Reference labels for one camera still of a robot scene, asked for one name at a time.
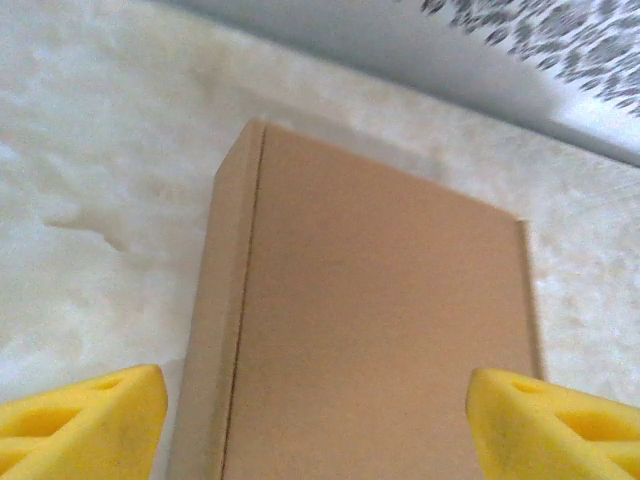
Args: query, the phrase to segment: black and white pattern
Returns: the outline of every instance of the black and white pattern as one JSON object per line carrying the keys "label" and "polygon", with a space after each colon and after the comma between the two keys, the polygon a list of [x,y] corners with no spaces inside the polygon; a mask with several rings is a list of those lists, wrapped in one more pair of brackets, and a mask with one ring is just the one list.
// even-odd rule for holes
{"label": "black and white pattern", "polygon": [[421,10],[453,11],[452,27],[640,118],[640,0],[424,0]]}

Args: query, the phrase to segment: cardboard box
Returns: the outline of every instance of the cardboard box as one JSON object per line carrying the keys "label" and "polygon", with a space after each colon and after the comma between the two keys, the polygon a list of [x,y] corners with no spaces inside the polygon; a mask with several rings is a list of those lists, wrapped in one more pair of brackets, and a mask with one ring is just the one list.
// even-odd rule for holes
{"label": "cardboard box", "polygon": [[216,175],[169,478],[479,479],[471,371],[539,376],[524,225],[251,122]]}

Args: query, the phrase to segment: brown cardboard box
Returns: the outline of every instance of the brown cardboard box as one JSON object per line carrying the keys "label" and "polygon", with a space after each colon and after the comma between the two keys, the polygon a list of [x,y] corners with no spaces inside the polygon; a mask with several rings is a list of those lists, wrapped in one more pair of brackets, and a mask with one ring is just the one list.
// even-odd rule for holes
{"label": "brown cardboard box", "polygon": [[169,478],[479,479],[471,371],[538,375],[508,213],[251,122],[215,180]]}

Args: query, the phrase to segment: patterned fabric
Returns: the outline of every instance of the patterned fabric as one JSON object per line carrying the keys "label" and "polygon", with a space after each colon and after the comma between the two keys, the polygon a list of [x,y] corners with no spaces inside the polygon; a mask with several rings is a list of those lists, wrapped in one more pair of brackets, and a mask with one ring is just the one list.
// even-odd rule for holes
{"label": "patterned fabric", "polygon": [[424,0],[452,27],[640,118],[640,0]]}

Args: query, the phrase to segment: white marble table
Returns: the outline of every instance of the white marble table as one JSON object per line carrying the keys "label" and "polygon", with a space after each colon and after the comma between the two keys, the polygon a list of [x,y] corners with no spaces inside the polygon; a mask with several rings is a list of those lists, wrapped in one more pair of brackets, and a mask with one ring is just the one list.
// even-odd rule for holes
{"label": "white marble table", "polygon": [[148,4],[0,19],[0,401],[163,366],[173,425],[217,166],[258,115],[530,221],[548,378],[640,406],[640,170]]}

